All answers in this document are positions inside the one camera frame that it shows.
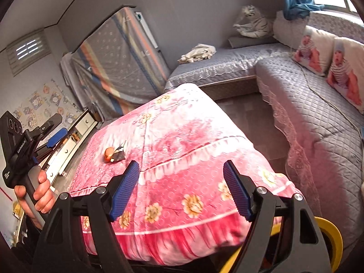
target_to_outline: pink tablecloth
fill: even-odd
[[[104,150],[125,141],[126,160],[104,163]],[[217,104],[196,85],[183,84],[97,132],[70,193],[89,194],[136,160],[139,182],[124,214],[112,223],[118,241],[128,259],[180,265],[241,244],[247,235],[249,223],[223,179],[229,159],[274,194],[298,192],[286,176],[273,173]],[[96,254],[87,217],[82,224],[87,249]]]

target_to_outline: blue gripper pad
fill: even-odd
[[[224,163],[224,179],[234,199],[239,214],[245,217],[248,222],[251,222],[254,218],[254,214],[251,209],[250,196],[239,180],[239,174],[235,172],[230,163],[232,162],[226,161]]]
[[[139,174],[139,164],[136,161],[130,162],[123,174],[124,179],[112,197],[112,207],[110,211],[110,218],[112,221],[115,221],[124,213],[134,187],[139,180]]]
[[[47,148],[53,148],[61,139],[67,135],[66,128],[61,128],[54,136],[52,136],[47,142]]]

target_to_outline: pillow with baby print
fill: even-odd
[[[293,59],[311,72],[325,76],[331,64],[336,37],[329,32],[306,26],[301,45]]]
[[[364,44],[335,38],[327,83],[364,114]]]

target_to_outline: wooden floor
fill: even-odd
[[[260,93],[218,100],[216,103],[234,121],[269,161],[275,172],[285,173],[289,143],[274,126],[272,107]]]

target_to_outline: gray handle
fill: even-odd
[[[33,198],[33,194],[37,187],[39,186],[38,176],[41,171],[40,166],[34,166],[29,172],[28,177],[24,180],[24,186],[27,190],[27,193],[24,197],[25,202],[27,202],[30,210],[33,212],[35,218],[39,222],[39,224],[43,227],[45,224],[46,214],[42,214],[35,209],[36,201]]]

